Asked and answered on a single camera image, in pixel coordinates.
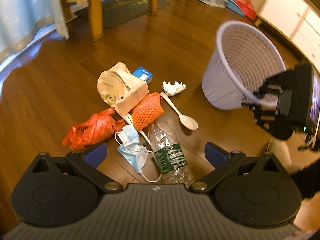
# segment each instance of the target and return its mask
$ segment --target blue box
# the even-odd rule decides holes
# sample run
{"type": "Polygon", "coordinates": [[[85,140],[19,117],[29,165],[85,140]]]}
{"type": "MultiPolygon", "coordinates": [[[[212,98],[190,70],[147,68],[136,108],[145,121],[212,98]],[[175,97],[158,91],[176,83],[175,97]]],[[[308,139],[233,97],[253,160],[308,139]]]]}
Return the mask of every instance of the blue box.
{"type": "Polygon", "coordinates": [[[137,78],[144,80],[148,85],[152,81],[153,74],[143,67],[139,67],[135,72],[132,73],[137,78]]]}

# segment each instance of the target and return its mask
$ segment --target mask ear loop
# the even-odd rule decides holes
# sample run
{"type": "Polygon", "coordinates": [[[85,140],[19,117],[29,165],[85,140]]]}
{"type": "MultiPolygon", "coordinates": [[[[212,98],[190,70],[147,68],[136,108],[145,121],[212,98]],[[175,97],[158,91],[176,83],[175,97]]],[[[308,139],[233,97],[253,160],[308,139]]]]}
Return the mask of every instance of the mask ear loop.
{"type": "MultiPolygon", "coordinates": [[[[153,154],[153,152],[149,151],[148,153],[152,153],[152,156],[153,156],[154,160],[156,161],[156,163],[158,163],[155,155],[153,154]]],[[[155,182],[158,182],[158,181],[161,179],[161,177],[162,177],[162,174],[160,173],[159,178],[158,178],[157,180],[151,181],[151,180],[148,180],[148,179],[146,178],[146,176],[145,176],[145,175],[143,174],[143,172],[142,172],[142,169],[139,169],[139,171],[140,171],[140,173],[141,173],[141,176],[142,176],[147,182],[155,183],[155,182]]]]}
{"type": "Polygon", "coordinates": [[[117,139],[117,134],[118,134],[118,133],[120,133],[120,132],[115,132],[115,139],[116,139],[117,143],[118,143],[119,145],[121,145],[121,143],[119,143],[119,141],[118,141],[118,139],[117,139]]]}

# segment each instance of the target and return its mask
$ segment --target paper bag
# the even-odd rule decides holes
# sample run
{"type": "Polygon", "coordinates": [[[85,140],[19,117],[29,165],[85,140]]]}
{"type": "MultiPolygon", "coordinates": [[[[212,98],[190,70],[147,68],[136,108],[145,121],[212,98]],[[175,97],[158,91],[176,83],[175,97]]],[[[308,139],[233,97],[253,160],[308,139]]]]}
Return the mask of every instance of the paper bag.
{"type": "Polygon", "coordinates": [[[147,83],[133,76],[122,62],[101,73],[97,89],[101,98],[122,115],[126,115],[149,93],[147,83]]]}

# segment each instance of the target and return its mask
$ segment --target cabinet drawer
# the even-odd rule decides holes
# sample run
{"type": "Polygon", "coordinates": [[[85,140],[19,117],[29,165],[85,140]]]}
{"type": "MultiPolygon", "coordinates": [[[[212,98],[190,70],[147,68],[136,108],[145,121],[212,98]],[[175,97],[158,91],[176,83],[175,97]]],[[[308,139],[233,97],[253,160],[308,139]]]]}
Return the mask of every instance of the cabinet drawer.
{"type": "Polygon", "coordinates": [[[308,12],[306,21],[320,34],[320,17],[313,10],[308,12]]]}
{"type": "Polygon", "coordinates": [[[266,0],[260,16],[290,37],[307,8],[303,0],[266,0]]]}
{"type": "Polygon", "coordinates": [[[320,52],[315,49],[313,44],[301,33],[297,32],[292,42],[313,62],[316,68],[320,71],[320,52]]]}
{"type": "Polygon", "coordinates": [[[320,51],[320,35],[314,30],[310,23],[303,21],[299,28],[299,32],[305,36],[317,51],[320,51]]]}

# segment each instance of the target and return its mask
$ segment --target wooden floor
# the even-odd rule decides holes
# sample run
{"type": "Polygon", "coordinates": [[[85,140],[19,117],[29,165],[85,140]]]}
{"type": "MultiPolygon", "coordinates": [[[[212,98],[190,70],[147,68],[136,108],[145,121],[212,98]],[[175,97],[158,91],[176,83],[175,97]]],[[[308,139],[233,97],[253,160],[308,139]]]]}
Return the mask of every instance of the wooden floor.
{"type": "MultiPolygon", "coordinates": [[[[150,92],[161,91],[163,81],[187,85],[172,101],[183,114],[198,121],[198,130],[185,129],[168,104],[162,102],[162,106],[163,117],[174,129],[195,179],[213,169],[204,158],[208,141],[248,156],[259,156],[265,151],[271,136],[253,123],[252,113],[247,109],[215,109],[201,88],[202,75],[215,49],[217,28],[227,20],[244,19],[228,9],[210,7],[197,0],[168,1],[172,5],[160,9],[155,17],[144,15],[119,27],[104,29],[104,38],[97,42],[90,41],[89,23],[76,19],[68,24],[68,41],[52,33],[10,66],[12,72],[3,83],[0,101],[1,233],[17,223],[9,198],[33,158],[39,152],[64,156],[68,149],[61,142],[70,126],[108,107],[100,98],[96,83],[100,73],[117,62],[126,63],[130,71],[139,66],[151,71],[154,79],[150,92]]],[[[269,37],[288,69],[298,63],[285,45],[269,37]]],[[[145,183],[117,152],[115,140],[110,138],[106,143],[108,157],[99,170],[123,185],[145,183]]],[[[307,165],[319,157],[297,153],[300,143],[299,136],[288,142],[296,164],[307,165]]],[[[152,160],[144,171],[150,179],[157,177],[152,160]]],[[[303,229],[318,229],[319,209],[317,195],[303,203],[296,224],[303,229]]]]}

